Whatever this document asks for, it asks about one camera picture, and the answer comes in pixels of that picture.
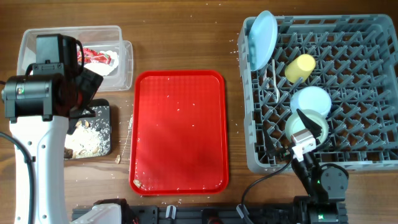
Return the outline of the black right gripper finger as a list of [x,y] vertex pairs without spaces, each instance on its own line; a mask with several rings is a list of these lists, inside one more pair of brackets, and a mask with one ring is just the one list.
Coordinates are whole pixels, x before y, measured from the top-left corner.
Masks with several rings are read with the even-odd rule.
[[314,110],[300,110],[296,109],[296,112],[307,130],[309,130],[315,138],[318,138],[322,134],[323,117],[320,113]]
[[276,153],[276,149],[271,140],[271,137],[269,136],[269,134],[267,132],[267,126],[265,124],[263,124],[263,132],[264,132],[264,145],[265,145],[265,149],[267,151],[267,155],[274,156]]

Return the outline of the green small plate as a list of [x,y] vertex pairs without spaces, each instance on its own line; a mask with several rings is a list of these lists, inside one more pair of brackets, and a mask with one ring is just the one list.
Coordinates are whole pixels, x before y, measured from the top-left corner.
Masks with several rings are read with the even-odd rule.
[[[323,144],[326,139],[328,138],[329,126],[327,124],[326,119],[318,112],[313,110],[302,110],[304,115],[310,118],[312,121],[317,123],[319,126],[322,127],[322,132],[317,139],[319,140],[320,144]],[[287,120],[285,124],[285,135],[289,142],[292,142],[291,136],[301,130],[305,129],[305,126],[300,119],[297,112],[294,112]]]

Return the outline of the light blue bowl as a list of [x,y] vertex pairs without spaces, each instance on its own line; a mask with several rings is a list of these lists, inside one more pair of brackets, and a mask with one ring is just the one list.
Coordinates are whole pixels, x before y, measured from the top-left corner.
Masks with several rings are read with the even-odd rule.
[[297,109],[313,110],[326,118],[331,110],[332,102],[330,95],[317,86],[305,87],[292,95],[290,101],[291,112]]

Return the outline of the white napkin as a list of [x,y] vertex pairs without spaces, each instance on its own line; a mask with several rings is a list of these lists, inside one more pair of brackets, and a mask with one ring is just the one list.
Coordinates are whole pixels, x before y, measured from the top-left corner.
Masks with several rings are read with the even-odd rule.
[[108,76],[111,72],[113,72],[119,66],[119,55],[113,51],[100,51],[100,53],[104,53],[110,56],[111,61],[109,64],[105,64],[102,62],[98,63],[87,63],[85,64],[85,68],[91,70],[92,72],[97,73],[101,76]]

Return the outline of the red snack wrapper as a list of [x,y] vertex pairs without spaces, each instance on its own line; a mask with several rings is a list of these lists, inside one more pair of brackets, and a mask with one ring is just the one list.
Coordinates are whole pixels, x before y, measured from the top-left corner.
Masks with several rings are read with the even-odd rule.
[[109,65],[112,61],[112,58],[107,53],[97,52],[95,50],[91,50],[89,48],[83,48],[83,50],[79,50],[77,52],[77,59],[79,63],[103,63]]

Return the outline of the brown food scraps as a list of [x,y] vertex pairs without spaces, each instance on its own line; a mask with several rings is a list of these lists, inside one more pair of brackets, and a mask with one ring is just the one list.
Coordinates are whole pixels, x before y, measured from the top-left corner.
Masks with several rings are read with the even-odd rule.
[[67,134],[64,159],[106,156],[111,152],[111,126],[105,119],[81,119],[72,135]]

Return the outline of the yellow plastic cup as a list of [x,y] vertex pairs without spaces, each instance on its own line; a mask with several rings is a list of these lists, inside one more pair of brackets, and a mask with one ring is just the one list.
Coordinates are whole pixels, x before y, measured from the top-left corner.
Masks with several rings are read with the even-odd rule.
[[313,72],[315,66],[316,61],[313,56],[302,54],[286,66],[285,77],[291,83],[295,83],[301,78],[303,83]]

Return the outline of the light blue dinner plate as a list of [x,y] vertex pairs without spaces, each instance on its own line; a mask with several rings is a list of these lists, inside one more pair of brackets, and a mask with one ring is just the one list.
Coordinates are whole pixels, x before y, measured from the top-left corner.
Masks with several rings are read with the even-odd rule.
[[277,21],[270,11],[261,12],[254,20],[248,35],[251,71],[268,64],[277,42]]

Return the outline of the white plastic fork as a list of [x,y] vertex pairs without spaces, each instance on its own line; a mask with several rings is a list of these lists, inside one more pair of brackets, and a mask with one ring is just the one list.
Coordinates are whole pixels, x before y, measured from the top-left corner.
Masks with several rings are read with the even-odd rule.
[[268,84],[268,81],[267,81],[267,69],[264,70],[264,74],[262,76],[262,85],[265,88],[269,88],[269,84]]

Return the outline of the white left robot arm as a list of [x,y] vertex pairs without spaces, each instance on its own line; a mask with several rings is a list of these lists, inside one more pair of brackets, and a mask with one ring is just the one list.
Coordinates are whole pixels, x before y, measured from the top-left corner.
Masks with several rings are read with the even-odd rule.
[[65,138],[82,118],[103,77],[84,66],[79,40],[38,35],[36,61],[24,75],[3,82],[1,92],[16,154],[16,223],[68,223],[65,206]]

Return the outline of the clear plastic waste bin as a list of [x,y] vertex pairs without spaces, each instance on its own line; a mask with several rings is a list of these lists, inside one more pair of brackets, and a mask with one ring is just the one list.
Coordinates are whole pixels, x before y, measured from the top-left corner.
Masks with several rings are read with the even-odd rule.
[[102,75],[104,80],[99,91],[124,91],[132,86],[133,49],[128,40],[123,39],[119,26],[80,26],[28,29],[22,37],[17,61],[17,74],[24,75],[28,65],[36,61],[36,37],[42,34],[62,34],[79,40],[84,48],[110,54],[110,68],[85,64]]

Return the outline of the black plastic tray bin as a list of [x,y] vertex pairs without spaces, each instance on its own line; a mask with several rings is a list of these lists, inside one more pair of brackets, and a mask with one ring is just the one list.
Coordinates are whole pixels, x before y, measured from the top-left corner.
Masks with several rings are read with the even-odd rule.
[[111,126],[111,108],[107,100],[105,99],[93,100],[90,104],[90,109],[96,113],[95,117],[81,118],[81,119],[87,119],[88,121],[93,121],[94,119],[105,119],[106,121],[109,121]]

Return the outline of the food crumb on table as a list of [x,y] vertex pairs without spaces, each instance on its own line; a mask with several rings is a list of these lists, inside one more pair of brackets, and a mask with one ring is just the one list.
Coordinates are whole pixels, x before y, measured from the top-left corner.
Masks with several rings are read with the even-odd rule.
[[121,162],[121,155],[118,154],[118,155],[116,156],[116,158],[115,158],[115,163],[116,163],[116,164],[119,164],[120,162]]

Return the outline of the red serving tray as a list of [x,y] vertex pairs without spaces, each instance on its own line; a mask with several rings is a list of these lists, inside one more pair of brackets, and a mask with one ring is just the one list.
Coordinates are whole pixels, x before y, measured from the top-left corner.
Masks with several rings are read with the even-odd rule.
[[225,94],[224,78],[214,70],[153,70],[137,77],[129,171],[135,193],[224,191],[229,182]]

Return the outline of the food scrap on tray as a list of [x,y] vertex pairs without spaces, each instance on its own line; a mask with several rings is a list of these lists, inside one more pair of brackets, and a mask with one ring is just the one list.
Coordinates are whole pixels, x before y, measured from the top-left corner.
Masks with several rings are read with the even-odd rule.
[[133,180],[133,184],[137,187],[137,188],[141,188],[141,182],[137,179]]

